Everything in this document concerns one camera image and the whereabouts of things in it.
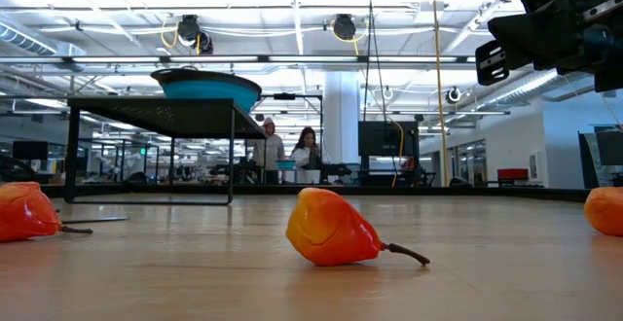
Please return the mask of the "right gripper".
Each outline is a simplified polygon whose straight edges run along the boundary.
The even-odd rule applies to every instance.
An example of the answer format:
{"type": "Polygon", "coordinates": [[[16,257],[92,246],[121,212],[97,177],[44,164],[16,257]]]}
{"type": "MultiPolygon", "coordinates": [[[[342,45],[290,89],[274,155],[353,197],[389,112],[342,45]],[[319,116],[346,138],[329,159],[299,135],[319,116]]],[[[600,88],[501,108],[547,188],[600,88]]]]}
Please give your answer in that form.
{"type": "Polygon", "coordinates": [[[623,89],[623,0],[552,0],[531,13],[493,18],[488,29],[494,38],[475,53],[482,86],[528,64],[561,70],[581,51],[578,69],[593,75],[596,92],[623,89]]]}

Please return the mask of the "orange-red toy pear with stem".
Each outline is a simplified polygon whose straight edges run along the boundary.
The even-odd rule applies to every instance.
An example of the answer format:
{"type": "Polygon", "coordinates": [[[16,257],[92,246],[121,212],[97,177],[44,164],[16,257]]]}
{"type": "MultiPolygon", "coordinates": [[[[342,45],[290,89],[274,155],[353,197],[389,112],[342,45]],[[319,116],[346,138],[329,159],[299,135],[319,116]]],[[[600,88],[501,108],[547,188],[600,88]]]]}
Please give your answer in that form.
{"type": "Polygon", "coordinates": [[[298,193],[285,236],[298,253],[321,267],[373,260],[383,251],[409,256],[423,266],[430,263],[413,250],[381,241],[353,205],[325,189],[304,188],[298,193]]]}
{"type": "Polygon", "coordinates": [[[38,183],[0,185],[0,242],[52,236],[59,232],[92,234],[91,229],[63,225],[38,183]]]}

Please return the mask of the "blue collapsible colander black rim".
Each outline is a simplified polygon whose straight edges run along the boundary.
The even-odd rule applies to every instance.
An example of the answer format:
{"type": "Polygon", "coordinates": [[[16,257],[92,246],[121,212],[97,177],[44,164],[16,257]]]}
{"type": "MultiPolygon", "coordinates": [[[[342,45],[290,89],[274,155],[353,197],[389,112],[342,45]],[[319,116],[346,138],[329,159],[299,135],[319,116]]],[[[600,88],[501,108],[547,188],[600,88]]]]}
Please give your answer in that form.
{"type": "Polygon", "coordinates": [[[261,99],[262,88],[240,76],[185,68],[154,71],[150,77],[162,87],[167,98],[233,99],[249,112],[261,99]]]}

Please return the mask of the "orange plush fruit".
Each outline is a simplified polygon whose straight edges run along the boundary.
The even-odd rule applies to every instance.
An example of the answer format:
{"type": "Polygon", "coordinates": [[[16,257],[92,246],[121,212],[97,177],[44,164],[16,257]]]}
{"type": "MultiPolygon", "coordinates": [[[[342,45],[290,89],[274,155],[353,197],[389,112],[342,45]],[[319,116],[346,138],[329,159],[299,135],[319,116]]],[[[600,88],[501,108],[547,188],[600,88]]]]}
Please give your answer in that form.
{"type": "Polygon", "coordinates": [[[584,216],[596,231],[623,236],[623,188],[593,189],[584,203],[584,216]]]}

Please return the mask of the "large black screen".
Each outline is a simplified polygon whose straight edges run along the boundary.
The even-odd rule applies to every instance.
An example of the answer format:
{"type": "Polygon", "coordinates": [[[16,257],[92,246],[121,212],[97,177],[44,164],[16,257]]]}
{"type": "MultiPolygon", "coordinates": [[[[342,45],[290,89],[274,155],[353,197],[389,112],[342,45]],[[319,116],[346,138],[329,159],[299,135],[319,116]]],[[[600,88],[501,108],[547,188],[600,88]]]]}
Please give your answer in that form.
{"type": "Polygon", "coordinates": [[[623,131],[595,126],[593,132],[578,133],[578,143],[584,188],[623,188],[623,131]]]}

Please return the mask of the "red box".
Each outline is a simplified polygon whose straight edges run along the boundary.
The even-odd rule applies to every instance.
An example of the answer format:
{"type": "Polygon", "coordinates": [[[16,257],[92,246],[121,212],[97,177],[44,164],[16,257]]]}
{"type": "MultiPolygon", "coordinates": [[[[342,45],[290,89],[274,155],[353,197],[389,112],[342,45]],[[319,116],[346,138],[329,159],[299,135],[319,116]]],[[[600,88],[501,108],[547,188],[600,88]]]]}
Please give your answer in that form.
{"type": "Polygon", "coordinates": [[[502,181],[527,181],[530,179],[526,168],[500,168],[497,171],[497,180],[502,181]]]}

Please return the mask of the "black monitor on stand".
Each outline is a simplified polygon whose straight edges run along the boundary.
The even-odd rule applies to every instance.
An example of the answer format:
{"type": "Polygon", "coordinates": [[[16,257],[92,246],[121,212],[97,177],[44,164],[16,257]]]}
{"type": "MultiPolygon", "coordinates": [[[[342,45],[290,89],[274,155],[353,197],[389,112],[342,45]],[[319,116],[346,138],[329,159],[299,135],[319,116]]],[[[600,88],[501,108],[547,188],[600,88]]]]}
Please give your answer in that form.
{"type": "Polygon", "coordinates": [[[417,122],[366,121],[358,123],[361,157],[416,157],[420,154],[417,122]]]}

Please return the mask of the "white building pillar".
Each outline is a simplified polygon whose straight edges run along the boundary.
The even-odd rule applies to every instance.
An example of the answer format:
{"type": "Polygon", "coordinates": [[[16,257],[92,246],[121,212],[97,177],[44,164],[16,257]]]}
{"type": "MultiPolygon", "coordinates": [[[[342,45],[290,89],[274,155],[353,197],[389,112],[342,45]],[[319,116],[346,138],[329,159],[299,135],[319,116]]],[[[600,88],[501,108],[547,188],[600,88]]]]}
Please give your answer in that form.
{"type": "Polygon", "coordinates": [[[326,162],[359,164],[359,73],[331,71],[323,92],[323,150],[326,162]]]}

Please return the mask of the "person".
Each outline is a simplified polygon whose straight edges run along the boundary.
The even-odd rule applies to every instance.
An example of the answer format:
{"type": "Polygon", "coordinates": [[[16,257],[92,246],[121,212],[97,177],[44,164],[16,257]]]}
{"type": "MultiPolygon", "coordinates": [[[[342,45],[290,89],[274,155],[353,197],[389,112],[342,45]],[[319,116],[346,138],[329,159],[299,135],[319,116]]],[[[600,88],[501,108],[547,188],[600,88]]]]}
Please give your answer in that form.
{"type": "Polygon", "coordinates": [[[275,133],[275,123],[271,118],[263,121],[262,129],[267,134],[267,138],[265,140],[252,139],[247,144],[253,149],[252,159],[265,170],[266,183],[278,185],[280,179],[277,162],[285,159],[283,141],[275,133]]]}
{"type": "Polygon", "coordinates": [[[291,159],[295,161],[295,182],[297,184],[318,184],[320,180],[320,153],[315,131],[305,127],[299,137],[291,159]]]}

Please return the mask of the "black perforated metal rack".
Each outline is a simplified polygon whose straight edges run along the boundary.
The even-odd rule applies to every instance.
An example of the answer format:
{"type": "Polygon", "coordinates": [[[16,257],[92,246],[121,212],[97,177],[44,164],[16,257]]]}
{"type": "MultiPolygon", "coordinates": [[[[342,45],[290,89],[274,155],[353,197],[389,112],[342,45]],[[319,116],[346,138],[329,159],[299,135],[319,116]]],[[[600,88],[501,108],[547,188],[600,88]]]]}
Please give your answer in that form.
{"type": "Polygon", "coordinates": [[[63,199],[71,204],[80,202],[76,198],[76,172],[83,112],[168,136],[171,152],[175,151],[178,139],[228,140],[227,197],[223,201],[208,201],[207,206],[227,206],[233,200],[235,142],[267,138],[263,129],[232,98],[72,97],[67,100],[67,106],[70,112],[63,199]]]}

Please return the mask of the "small black monitor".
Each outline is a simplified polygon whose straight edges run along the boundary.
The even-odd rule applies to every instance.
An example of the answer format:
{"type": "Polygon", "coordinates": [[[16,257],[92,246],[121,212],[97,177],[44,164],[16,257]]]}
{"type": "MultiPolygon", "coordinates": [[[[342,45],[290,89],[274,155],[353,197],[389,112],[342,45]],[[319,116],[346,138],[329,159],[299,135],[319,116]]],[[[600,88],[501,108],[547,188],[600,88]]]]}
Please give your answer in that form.
{"type": "Polygon", "coordinates": [[[47,141],[14,141],[12,156],[20,161],[46,161],[49,155],[47,141]]]}

